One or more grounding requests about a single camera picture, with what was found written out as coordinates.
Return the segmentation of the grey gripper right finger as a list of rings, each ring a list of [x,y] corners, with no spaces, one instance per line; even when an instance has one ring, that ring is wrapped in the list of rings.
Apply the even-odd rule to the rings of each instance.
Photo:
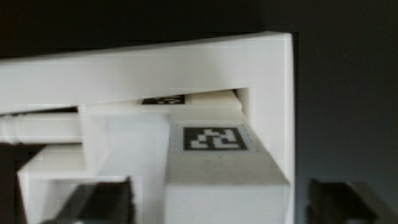
[[[398,224],[393,211],[362,182],[309,182],[306,224]]]

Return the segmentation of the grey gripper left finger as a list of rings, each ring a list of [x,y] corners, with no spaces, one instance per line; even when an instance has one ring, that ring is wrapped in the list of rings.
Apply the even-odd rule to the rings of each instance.
[[[41,224],[135,224],[131,180],[80,184],[55,217]]]

